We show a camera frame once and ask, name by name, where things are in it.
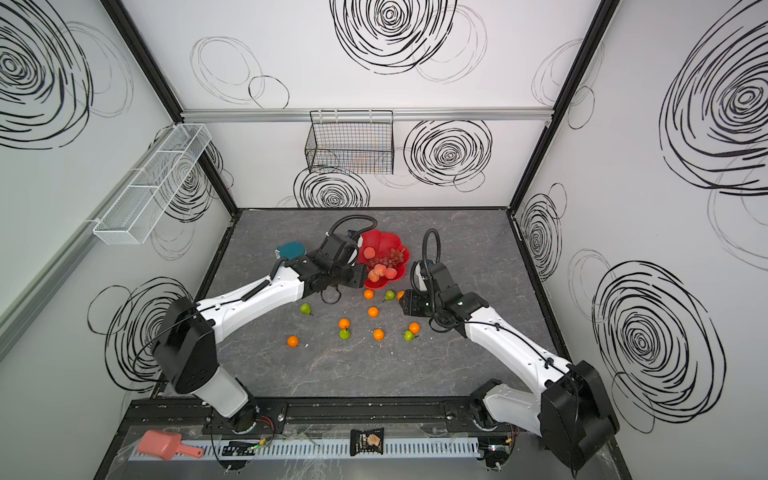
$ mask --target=snack package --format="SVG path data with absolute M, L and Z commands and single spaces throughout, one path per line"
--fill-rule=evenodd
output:
M 384 455 L 384 429 L 352 430 L 349 436 L 349 456 L 361 452 L 376 452 Z

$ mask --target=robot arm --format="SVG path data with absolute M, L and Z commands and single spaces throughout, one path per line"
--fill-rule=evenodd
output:
M 426 254 L 431 233 L 438 244 L 435 262 Z M 412 266 L 412 288 L 400 299 L 403 312 L 428 317 L 438 333 L 456 330 L 482 345 L 531 390 L 487 382 L 471 395 L 475 423 L 481 429 L 500 423 L 522 427 L 541 436 L 561 462 L 580 469 L 619 430 L 600 375 L 584 361 L 574 366 L 540 347 L 476 293 L 462 293 L 439 256 L 440 238 L 430 229 L 424 236 L 422 261 Z
M 371 224 L 345 236 L 335 233 L 354 219 Z M 368 269 L 356 263 L 360 235 L 375 227 L 376 220 L 367 215 L 344 217 L 331 226 L 320 248 L 291 260 L 278 259 L 264 278 L 198 303 L 188 298 L 173 302 L 152 354 L 174 390 L 211 404 L 235 432 L 250 430 L 258 406 L 245 386 L 219 365 L 216 344 L 264 313 L 329 286 L 362 287 Z

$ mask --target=red grape cluster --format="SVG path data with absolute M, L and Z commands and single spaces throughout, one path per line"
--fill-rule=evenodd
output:
M 389 249 L 389 255 L 387 257 L 373 257 L 368 260 L 366 265 L 368 265 L 368 270 L 373 270 L 373 267 L 380 263 L 387 268 L 397 268 L 405 261 L 406 255 L 403 252 L 392 248 Z

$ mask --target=black wire basket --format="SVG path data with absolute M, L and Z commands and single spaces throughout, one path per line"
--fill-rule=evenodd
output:
M 337 167 L 356 174 L 392 174 L 392 117 L 389 110 L 311 111 L 312 127 L 304 147 L 306 166 L 310 172 Z

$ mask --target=aluminum rail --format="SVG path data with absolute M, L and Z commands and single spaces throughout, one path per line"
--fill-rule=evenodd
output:
M 550 121 L 550 107 L 483 107 L 483 108 L 230 108 L 201 109 L 181 112 L 187 123 L 227 123 L 298 121 L 309 122 L 311 111 L 323 111 L 323 120 L 385 121 L 394 112 L 394 121 L 424 120 L 540 120 Z
M 40 312 L 58 292 L 74 269 L 98 243 L 102 243 L 93 233 L 93 220 L 101 218 L 111 205 L 117 201 L 131 180 L 136 170 L 154 152 L 160 148 L 173 129 L 168 128 L 151 147 L 141 155 L 138 162 L 128 170 L 122 180 L 102 200 L 86 221 L 80 224 L 63 247 L 51 258 L 34 279 L 27 285 L 14 302 L 0 313 L 0 362 L 11 351 L 27 328 L 35 321 Z

